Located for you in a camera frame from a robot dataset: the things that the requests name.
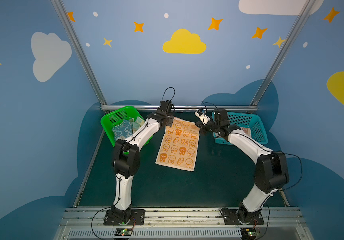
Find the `black mounting plate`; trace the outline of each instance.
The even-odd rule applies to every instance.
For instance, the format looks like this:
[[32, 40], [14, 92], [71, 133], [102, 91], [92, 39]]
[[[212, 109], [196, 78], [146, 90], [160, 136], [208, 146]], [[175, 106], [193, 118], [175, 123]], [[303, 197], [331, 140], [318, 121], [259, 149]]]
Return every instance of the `black mounting plate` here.
[[144, 213], [144, 209], [131, 209], [131, 218], [129, 219], [129, 222], [126, 225], [122, 225], [117, 218], [112, 216], [111, 211], [108, 210], [105, 213], [103, 224], [108, 226], [133, 226], [132, 218], [134, 218], [136, 221], [136, 226], [144, 225]]
[[[222, 209], [222, 215], [223, 215], [223, 220], [224, 220], [224, 224], [225, 225], [242, 225], [242, 223], [239, 221], [238, 217], [237, 217], [237, 211], [238, 209]], [[256, 224], [258, 225], [263, 225], [264, 224], [264, 220], [263, 218], [253, 218], [256, 219]], [[252, 220], [248, 225], [254, 225], [255, 221]]]

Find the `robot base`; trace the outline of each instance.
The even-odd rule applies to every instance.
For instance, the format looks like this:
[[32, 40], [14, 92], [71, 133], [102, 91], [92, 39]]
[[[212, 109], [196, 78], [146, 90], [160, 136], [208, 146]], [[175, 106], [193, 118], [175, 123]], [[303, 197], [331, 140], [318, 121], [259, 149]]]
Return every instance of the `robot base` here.
[[245, 211], [242, 208], [239, 209], [221, 209], [224, 224], [225, 225], [246, 225], [246, 224], [258, 224], [263, 225], [264, 220], [261, 216], [260, 211], [256, 211], [254, 213], [247, 213], [245, 215]]
[[133, 226], [134, 219], [136, 221], [136, 226], [144, 225], [144, 209], [131, 209], [131, 216], [127, 223], [124, 223], [122, 219], [116, 217], [113, 211], [110, 209], [105, 213], [104, 225], [108, 226]]

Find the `white cloud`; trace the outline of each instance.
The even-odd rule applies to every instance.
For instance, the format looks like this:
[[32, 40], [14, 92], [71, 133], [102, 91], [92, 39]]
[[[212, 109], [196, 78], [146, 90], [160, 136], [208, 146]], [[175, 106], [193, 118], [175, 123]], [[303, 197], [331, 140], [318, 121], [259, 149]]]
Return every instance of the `white cloud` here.
[[35, 32], [31, 38], [32, 53], [35, 56], [33, 74], [40, 82], [50, 79], [71, 57], [72, 49], [67, 41], [56, 34]]
[[[316, 0], [311, 14], [324, 0]], [[240, 0], [239, 9], [246, 14], [299, 15], [306, 0]]]

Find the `dark green table surface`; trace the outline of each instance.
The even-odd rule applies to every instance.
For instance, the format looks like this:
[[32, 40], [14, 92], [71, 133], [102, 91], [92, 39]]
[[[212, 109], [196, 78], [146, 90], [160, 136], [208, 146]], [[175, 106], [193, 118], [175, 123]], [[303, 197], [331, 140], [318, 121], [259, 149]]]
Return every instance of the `dark green table surface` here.
[[[149, 113], [142, 113], [144, 119]], [[196, 122], [194, 113], [175, 113]], [[200, 135], [193, 172], [155, 164], [165, 128], [141, 149], [141, 165], [132, 183], [132, 205], [137, 207], [237, 207], [253, 186], [255, 164], [240, 149], [216, 144], [212, 135]], [[110, 206], [116, 180], [111, 166], [112, 144], [104, 135], [79, 206]], [[276, 192], [270, 207], [284, 207]]]

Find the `blue basket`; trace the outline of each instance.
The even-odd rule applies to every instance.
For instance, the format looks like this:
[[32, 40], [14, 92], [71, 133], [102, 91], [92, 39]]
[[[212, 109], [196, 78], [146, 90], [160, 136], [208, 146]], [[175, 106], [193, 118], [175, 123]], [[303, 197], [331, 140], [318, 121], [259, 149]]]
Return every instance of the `blue basket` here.
[[[268, 137], [265, 132], [263, 122], [260, 117], [255, 114], [246, 113], [231, 113], [228, 112], [228, 119], [230, 124], [236, 124], [239, 127], [248, 127], [251, 129], [251, 136], [260, 144], [267, 144]], [[215, 138], [215, 142], [219, 144], [232, 145], [225, 141], [222, 137]]]

